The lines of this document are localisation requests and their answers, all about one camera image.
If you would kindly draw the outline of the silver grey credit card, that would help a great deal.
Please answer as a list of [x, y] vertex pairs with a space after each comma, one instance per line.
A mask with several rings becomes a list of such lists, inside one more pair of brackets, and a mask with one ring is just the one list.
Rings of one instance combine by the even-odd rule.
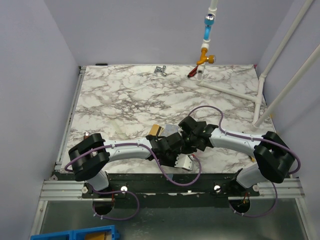
[[169, 135], [171, 135], [179, 131], [179, 126], [175, 124], [166, 124], [164, 129]]

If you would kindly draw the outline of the gold credit card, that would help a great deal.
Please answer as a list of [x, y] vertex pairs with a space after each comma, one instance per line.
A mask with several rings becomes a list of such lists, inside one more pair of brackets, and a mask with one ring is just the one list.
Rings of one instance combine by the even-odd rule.
[[158, 137], [162, 134], [163, 131], [164, 128], [162, 126], [158, 124], [153, 124], [149, 131], [149, 135]]

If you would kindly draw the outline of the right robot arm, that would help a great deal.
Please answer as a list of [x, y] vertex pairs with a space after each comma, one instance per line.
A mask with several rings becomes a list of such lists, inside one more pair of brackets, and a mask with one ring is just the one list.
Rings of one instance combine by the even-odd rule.
[[190, 153], [207, 147], [224, 148], [256, 160], [253, 165], [238, 170], [230, 183], [230, 191], [236, 196], [260, 182], [282, 183], [295, 161], [288, 146], [272, 131], [263, 135], [232, 132], [206, 121], [196, 121], [191, 116], [185, 117], [178, 126], [182, 130], [184, 149]]

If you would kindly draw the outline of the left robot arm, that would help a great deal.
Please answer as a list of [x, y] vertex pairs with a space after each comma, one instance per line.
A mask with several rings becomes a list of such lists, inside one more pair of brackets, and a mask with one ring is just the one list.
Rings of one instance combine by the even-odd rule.
[[126, 159], [153, 160], [160, 165], [175, 167], [177, 157], [185, 146], [180, 133], [169, 136], [147, 135], [136, 140], [105, 140], [100, 133], [94, 133], [68, 151], [75, 181], [89, 181], [93, 191], [101, 198], [107, 197], [111, 185], [103, 173], [109, 163]]

